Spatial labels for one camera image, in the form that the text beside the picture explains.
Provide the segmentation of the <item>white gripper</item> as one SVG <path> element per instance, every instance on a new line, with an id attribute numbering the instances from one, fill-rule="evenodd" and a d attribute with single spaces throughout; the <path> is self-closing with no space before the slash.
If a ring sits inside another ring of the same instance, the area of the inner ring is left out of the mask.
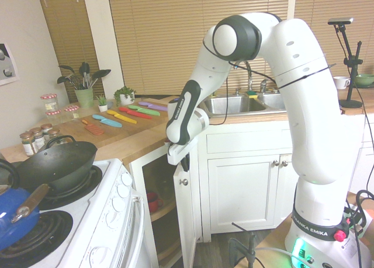
<path id="1" fill-rule="evenodd" d="M 189 152 L 198 143 L 198 137 L 194 137 L 185 145 L 174 144 L 167 138 L 167 158 L 168 163 L 177 165 L 181 162 L 184 172 L 190 170 Z"/>

